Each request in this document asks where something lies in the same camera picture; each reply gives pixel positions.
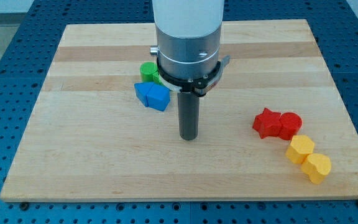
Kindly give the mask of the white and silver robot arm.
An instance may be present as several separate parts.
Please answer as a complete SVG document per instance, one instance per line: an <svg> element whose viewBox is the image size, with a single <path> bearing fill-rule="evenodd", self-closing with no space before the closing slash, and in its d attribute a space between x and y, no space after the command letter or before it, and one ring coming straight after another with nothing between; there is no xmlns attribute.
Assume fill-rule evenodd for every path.
<svg viewBox="0 0 358 224"><path fill-rule="evenodd" d="M172 77L199 79L219 56L224 0L153 0L158 63Z"/></svg>

